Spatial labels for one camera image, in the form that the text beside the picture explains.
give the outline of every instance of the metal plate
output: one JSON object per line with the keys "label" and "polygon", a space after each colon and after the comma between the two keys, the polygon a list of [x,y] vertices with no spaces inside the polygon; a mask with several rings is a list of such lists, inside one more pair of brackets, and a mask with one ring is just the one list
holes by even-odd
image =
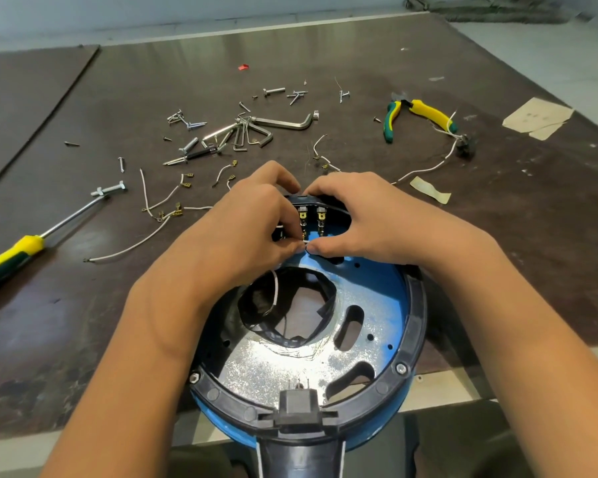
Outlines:
{"label": "metal plate", "polygon": [[[311,342],[288,349],[269,342],[243,325],[237,301],[246,287],[232,293],[216,307],[211,319],[224,318],[221,338],[206,340],[201,353],[213,356],[210,373],[228,391],[267,407],[276,407],[281,389],[317,389],[319,404],[327,404],[327,387],[347,374],[359,362],[367,362],[378,376],[391,361],[405,327],[409,299],[403,278],[394,265],[346,257],[340,265],[305,253],[285,266],[309,268],[323,273],[337,288],[334,313],[328,325]],[[359,305],[363,326],[348,351],[335,346],[346,311]]]}

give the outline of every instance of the yellow green screwdriver handle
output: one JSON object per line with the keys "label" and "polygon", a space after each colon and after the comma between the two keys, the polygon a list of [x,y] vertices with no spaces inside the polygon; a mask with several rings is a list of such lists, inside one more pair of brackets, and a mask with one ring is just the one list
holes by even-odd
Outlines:
{"label": "yellow green screwdriver handle", "polygon": [[45,247],[45,240],[40,236],[23,236],[10,249],[0,254],[0,282],[8,278],[26,260]]}

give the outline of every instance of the white wall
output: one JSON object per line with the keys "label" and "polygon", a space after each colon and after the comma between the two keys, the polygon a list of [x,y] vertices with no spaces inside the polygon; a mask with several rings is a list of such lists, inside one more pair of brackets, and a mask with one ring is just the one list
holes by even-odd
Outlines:
{"label": "white wall", "polygon": [[0,38],[335,9],[403,0],[0,0]]}

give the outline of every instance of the forearm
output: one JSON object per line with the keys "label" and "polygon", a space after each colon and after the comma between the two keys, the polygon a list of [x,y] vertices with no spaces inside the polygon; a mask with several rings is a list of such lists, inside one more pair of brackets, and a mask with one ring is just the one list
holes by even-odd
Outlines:
{"label": "forearm", "polygon": [[435,277],[541,476],[598,476],[598,360],[480,234]]}
{"label": "forearm", "polygon": [[131,291],[86,392],[42,474],[51,477],[157,477],[165,473],[176,405],[206,309],[186,319],[148,282]]}

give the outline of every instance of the black tube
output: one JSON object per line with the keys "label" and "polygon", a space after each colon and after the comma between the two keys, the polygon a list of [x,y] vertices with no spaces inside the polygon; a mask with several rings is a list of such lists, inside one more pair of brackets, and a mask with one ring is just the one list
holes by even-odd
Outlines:
{"label": "black tube", "polygon": [[267,440],[259,445],[261,478],[339,478],[343,468],[343,442],[314,446],[288,446]]}

